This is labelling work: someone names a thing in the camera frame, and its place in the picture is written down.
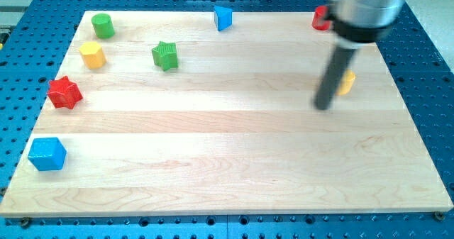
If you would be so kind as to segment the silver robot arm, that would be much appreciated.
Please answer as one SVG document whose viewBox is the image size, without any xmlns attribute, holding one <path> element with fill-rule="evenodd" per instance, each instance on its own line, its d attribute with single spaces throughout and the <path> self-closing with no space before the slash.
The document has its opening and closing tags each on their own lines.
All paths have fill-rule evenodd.
<svg viewBox="0 0 454 239">
<path fill-rule="evenodd" d="M 383 39 L 391 31 L 404 0 L 328 0 L 336 44 L 355 50 Z"/>
</svg>

